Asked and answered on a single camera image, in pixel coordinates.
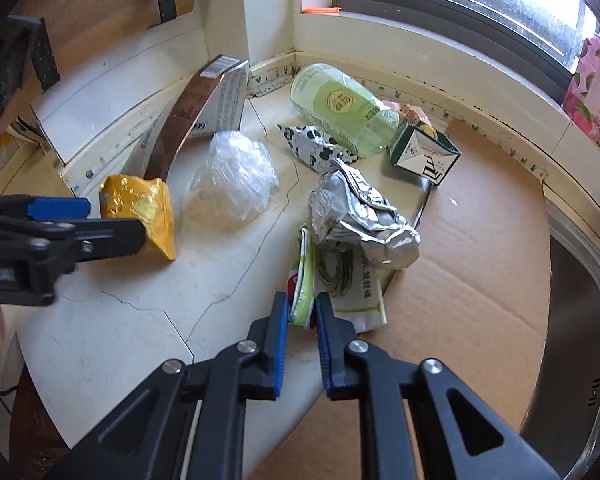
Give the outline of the green pink snack wrapper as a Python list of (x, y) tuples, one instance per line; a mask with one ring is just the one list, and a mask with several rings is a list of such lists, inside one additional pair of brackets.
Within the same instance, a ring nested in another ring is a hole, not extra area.
[(289, 304), (288, 321), (291, 325), (308, 330), (314, 304), (315, 246), (311, 230), (306, 224), (298, 229), (297, 255), (291, 260), (287, 278)]

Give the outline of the green drink bottle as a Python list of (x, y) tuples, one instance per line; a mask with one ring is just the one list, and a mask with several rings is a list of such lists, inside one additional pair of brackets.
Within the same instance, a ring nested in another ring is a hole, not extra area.
[(300, 70), (291, 85), (290, 99), (315, 125), (361, 158), (381, 153), (403, 128), (396, 110), (325, 63)]

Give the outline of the green white cigarette box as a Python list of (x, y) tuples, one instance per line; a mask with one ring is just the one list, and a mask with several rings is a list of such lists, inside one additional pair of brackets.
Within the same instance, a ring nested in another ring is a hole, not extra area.
[(407, 124), (389, 148), (390, 164), (438, 186), (462, 153), (449, 137), (425, 124)]

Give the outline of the stainless steel sink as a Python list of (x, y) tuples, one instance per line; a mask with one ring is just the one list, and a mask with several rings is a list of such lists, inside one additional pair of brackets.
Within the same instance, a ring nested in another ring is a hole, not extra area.
[(556, 204), (550, 313), (521, 434), (564, 479), (600, 479), (600, 248)]

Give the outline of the brown white coffee box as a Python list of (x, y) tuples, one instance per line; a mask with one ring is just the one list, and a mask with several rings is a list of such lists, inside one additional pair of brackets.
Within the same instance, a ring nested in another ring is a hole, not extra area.
[(122, 172), (145, 180), (166, 180), (188, 139), (236, 131), (242, 122), (249, 62), (221, 54), (189, 79), (135, 145)]

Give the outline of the black white spotted wrapper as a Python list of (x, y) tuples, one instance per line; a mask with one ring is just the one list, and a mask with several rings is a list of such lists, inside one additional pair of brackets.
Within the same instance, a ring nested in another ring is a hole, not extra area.
[(277, 126), (292, 154), (317, 174), (329, 170), (334, 159), (353, 164), (358, 155), (339, 145), (317, 126)]

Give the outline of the silver foil bag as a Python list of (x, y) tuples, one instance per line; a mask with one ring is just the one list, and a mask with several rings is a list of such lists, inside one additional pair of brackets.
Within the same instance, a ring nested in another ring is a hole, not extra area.
[(311, 228), (321, 243), (360, 248), (372, 266), (405, 269), (420, 256), (420, 235), (362, 174), (336, 158), (310, 194)]

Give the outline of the wooden cutting board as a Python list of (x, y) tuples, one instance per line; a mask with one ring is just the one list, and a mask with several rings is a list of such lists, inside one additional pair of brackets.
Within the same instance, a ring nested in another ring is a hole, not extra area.
[(12, 13), (42, 18), (61, 78), (160, 23), (158, 0), (19, 0)]

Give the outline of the pink refill pouch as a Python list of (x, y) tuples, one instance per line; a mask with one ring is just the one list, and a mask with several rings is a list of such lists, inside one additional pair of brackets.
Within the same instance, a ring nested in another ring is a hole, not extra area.
[(600, 140), (600, 35), (584, 40), (562, 109), (588, 138)]

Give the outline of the yellow cracker bag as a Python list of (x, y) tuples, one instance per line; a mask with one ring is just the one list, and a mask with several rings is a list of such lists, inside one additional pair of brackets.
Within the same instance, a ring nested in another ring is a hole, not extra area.
[(102, 218), (140, 220), (148, 243), (169, 261), (176, 259), (171, 194), (162, 179), (112, 174), (100, 187), (99, 209)]

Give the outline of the clear plastic bag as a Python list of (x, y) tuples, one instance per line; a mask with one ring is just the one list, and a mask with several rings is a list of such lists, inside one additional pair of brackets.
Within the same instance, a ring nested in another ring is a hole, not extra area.
[(205, 222), (248, 223), (263, 214), (279, 178), (268, 149), (239, 131), (215, 133), (198, 166), (187, 207)]

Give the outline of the flat brown cardboard sheet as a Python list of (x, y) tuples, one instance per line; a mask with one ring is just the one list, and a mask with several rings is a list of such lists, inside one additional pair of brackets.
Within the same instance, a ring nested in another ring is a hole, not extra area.
[[(452, 122), (448, 131), (462, 154), (422, 214), (419, 259), (387, 290), (387, 325), (368, 339), (404, 361), (442, 361), (519, 428), (539, 375), (550, 303), (542, 185), (474, 127)], [(288, 368), (280, 402), (251, 405), (247, 431), (271, 437), (288, 403), (300, 415), (271, 454), (247, 460), (246, 477), (358, 478), (358, 408), (324, 395), (312, 333), (293, 328), (288, 352), (306, 365)]]

